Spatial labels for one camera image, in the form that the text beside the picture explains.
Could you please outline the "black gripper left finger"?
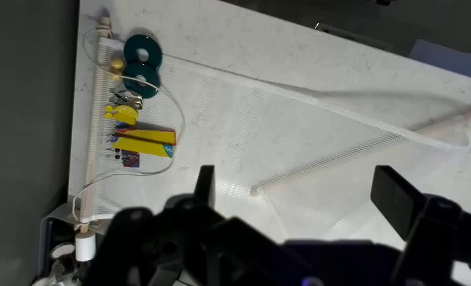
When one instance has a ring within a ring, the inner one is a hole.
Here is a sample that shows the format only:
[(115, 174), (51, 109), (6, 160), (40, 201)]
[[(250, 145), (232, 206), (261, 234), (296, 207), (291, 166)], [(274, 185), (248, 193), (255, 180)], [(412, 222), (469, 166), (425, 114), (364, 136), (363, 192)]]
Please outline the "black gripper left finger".
[(194, 195), (199, 201), (212, 206), (215, 203), (215, 166), (202, 165), (199, 169)]

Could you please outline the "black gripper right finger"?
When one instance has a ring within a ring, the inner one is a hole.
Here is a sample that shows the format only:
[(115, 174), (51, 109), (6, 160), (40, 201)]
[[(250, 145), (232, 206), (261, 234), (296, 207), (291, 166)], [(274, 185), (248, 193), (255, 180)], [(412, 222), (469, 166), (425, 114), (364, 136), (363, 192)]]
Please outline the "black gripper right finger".
[(377, 165), (371, 185), (371, 201), (406, 239), (423, 209), (426, 196), (390, 165)]

